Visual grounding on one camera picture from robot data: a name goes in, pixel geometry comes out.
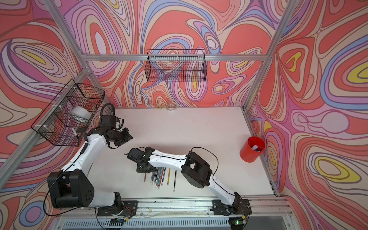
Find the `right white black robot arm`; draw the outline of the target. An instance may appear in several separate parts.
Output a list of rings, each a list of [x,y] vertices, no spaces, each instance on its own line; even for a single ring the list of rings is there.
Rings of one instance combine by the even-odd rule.
[[[252,214],[250,202],[221,183],[210,164],[193,151],[174,155],[146,147],[145,150],[132,148],[126,155],[137,164],[138,173],[152,173],[159,167],[172,169],[179,171],[192,186],[209,190],[217,197],[212,201],[214,215],[248,217]]]

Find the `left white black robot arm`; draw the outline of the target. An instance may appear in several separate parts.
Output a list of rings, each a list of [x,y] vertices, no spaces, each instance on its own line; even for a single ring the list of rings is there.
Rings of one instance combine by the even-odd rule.
[[[87,177],[97,155],[105,147],[117,149],[133,139],[123,125],[124,120],[116,116],[115,107],[111,103],[103,105],[100,123],[84,136],[83,146],[59,172],[52,172],[47,178],[47,196],[54,208],[123,209],[118,192],[97,190]]]

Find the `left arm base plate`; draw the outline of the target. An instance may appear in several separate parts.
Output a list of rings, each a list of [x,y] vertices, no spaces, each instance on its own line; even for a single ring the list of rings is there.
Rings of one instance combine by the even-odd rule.
[[[100,207],[97,210],[98,217],[125,217],[131,218],[136,215],[138,208],[137,200],[125,200],[121,205]]]

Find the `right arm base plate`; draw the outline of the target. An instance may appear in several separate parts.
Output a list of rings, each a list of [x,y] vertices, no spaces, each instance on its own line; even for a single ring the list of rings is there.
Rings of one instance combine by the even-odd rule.
[[[212,200],[212,208],[210,211],[213,212],[214,215],[243,215],[248,216],[252,214],[251,205],[248,199],[241,199],[239,204],[236,206],[230,206],[223,204],[219,199]]]

